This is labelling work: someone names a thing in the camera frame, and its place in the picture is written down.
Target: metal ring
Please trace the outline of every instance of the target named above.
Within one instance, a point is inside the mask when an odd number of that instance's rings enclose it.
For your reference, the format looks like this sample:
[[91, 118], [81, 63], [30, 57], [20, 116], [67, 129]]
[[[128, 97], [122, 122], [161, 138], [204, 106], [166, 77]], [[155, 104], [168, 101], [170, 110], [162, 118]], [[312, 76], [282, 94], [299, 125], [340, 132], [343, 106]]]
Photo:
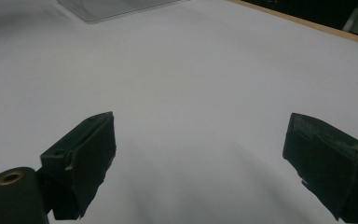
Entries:
[[10, 185], [24, 177], [22, 171], [13, 171], [0, 177], [0, 186]]

